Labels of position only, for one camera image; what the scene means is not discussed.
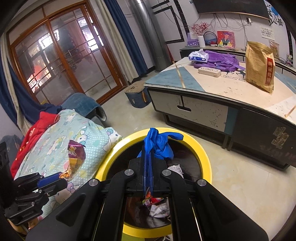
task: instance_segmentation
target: window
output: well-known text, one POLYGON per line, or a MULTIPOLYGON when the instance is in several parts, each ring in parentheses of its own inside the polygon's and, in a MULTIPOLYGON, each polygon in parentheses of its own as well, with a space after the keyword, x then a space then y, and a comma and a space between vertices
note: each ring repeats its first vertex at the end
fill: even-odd
POLYGON ((44 17, 11 45, 19 75, 40 103, 58 105, 75 92, 98 101, 122 87, 121 73, 86 5, 44 17))

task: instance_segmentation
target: glass pane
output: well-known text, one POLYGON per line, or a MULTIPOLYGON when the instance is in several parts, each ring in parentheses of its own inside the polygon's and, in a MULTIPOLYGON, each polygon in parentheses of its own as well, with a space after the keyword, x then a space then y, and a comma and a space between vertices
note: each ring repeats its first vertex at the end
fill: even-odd
POLYGON ((86 22, 84 17, 79 18, 77 20, 78 20, 78 24, 79 24, 80 27, 83 27, 83 26, 87 25, 87 22, 86 22))
MULTIPOLYGON (((60 40, 58 29, 54 31, 54 36, 60 40)), ((65 96, 75 92, 65 73, 61 74, 65 68, 46 25, 29 34, 16 50, 24 77, 41 103, 48 102, 48 96, 51 103, 58 104, 65 96)))
POLYGON ((85 92, 104 79, 92 54, 85 56, 72 69, 75 69, 74 75, 85 92))
POLYGON ((94 39, 85 18, 80 9, 74 10, 77 20, 69 21, 72 15, 62 15, 51 22, 53 29, 59 31, 58 44, 60 45, 65 58, 81 85, 82 89, 95 100, 110 90, 104 78, 110 75, 108 66, 104 59, 100 63, 108 75, 103 75, 100 67, 91 53, 98 49, 98 42, 94 39))
POLYGON ((98 62, 103 74, 105 77, 111 75, 111 72, 99 50, 93 52, 94 57, 96 58, 96 61, 98 62))
POLYGON ((102 39, 101 39, 101 37, 99 35, 99 32, 98 32, 98 30, 96 29, 95 26, 94 26, 94 30, 96 31, 96 34, 99 36, 99 40, 100 40, 101 45, 104 46, 103 41, 102 41, 102 39))
POLYGON ((75 10, 74 10, 74 13, 75 13, 76 18, 81 18, 81 17, 83 17, 83 13, 82 13, 82 11, 81 11, 80 8, 75 9, 75 10))
POLYGON ((37 69, 40 71, 42 68, 45 67, 44 63, 40 63, 38 62, 38 60, 40 60, 40 57, 41 59, 42 57, 44 57, 44 59, 46 60, 45 56, 42 55, 43 52, 41 51, 42 47, 40 45, 40 40, 44 39, 45 36, 47 36, 48 34, 49 33, 47 27, 45 25, 42 25, 34 32, 29 34, 15 48, 20 67, 26 80, 29 79, 31 75, 36 73, 37 69), (43 67, 41 69, 36 67, 37 69, 35 70, 36 65, 43 67))
POLYGON ((51 21, 52 28, 53 28, 53 30, 56 30, 58 28, 63 27, 64 25, 66 25, 67 23, 69 23, 71 21, 76 22, 75 19, 76 19, 76 17, 73 12, 66 13, 66 14, 62 15, 61 17, 58 17, 55 20, 51 21))
POLYGON ((95 45, 93 45, 93 46, 91 46, 89 48, 91 49, 91 51, 94 51, 94 50, 98 49, 99 47, 98 47, 97 44, 95 44, 95 45))
POLYGON ((75 93, 65 71, 49 80, 42 87, 42 92, 50 103, 54 105, 60 105, 69 95, 75 93))
POLYGON ((29 55, 31 57, 33 57, 35 54, 37 54, 38 52, 40 51, 40 48, 38 46, 37 43, 35 44, 32 44, 29 48, 28 48, 28 52, 29 52, 29 55))
POLYGON ((85 94, 94 100, 99 99, 104 94, 106 94, 108 91, 110 91, 110 87, 108 86, 106 80, 103 80, 99 84, 97 84, 95 87, 87 91, 85 94))
POLYGON ((92 40, 88 41, 87 43, 88 43, 89 47, 91 47, 96 44, 96 40, 92 39, 92 40))
POLYGON ((116 82, 115 82, 113 76, 109 76, 109 77, 107 78, 107 82, 108 82, 108 84, 110 85, 111 89, 113 89, 113 88, 115 88, 115 87, 117 86, 117 84, 116 84, 116 82))
POLYGON ((82 32, 83 32, 83 35, 87 41, 94 39, 94 36, 92 35, 89 28, 83 29, 82 32))
POLYGON ((36 94, 36 97, 37 97, 37 100, 40 102, 40 104, 48 103, 48 101, 47 101, 45 95, 42 93, 42 91, 39 91, 36 94))
POLYGON ((86 12, 87 12, 87 16, 89 17, 91 23, 93 23, 93 20, 91 19, 91 16, 89 15, 89 12, 87 11, 87 9, 85 9, 85 10, 86 10, 86 12))

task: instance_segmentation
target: decorative branch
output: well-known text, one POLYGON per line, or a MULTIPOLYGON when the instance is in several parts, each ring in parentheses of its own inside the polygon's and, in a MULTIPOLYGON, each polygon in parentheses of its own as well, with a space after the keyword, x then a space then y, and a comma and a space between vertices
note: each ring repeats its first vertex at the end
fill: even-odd
POLYGON ((194 24, 191 29, 192 31, 197 34, 198 36, 202 36, 203 33, 208 30, 210 24, 206 22, 201 22, 200 24, 194 24))

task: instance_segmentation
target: red jacket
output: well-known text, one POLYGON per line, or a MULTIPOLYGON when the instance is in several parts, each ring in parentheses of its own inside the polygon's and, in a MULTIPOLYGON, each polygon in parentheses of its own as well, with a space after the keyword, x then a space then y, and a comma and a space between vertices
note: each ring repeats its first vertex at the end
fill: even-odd
POLYGON ((28 130, 20 149, 17 153, 16 159, 10 168, 12 177, 14 178, 22 161, 28 152, 35 146, 36 142, 43 135, 43 133, 53 124, 57 123, 59 115, 50 114, 44 111, 40 112, 39 120, 28 130))

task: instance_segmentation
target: kraft paper bag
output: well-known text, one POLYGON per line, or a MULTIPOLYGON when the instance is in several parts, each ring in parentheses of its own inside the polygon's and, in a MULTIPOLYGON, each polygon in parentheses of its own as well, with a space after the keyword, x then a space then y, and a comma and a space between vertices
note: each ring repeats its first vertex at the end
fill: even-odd
POLYGON ((272 93, 274 89, 275 62, 270 47, 248 42, 246 51, 246 81, 272 93))

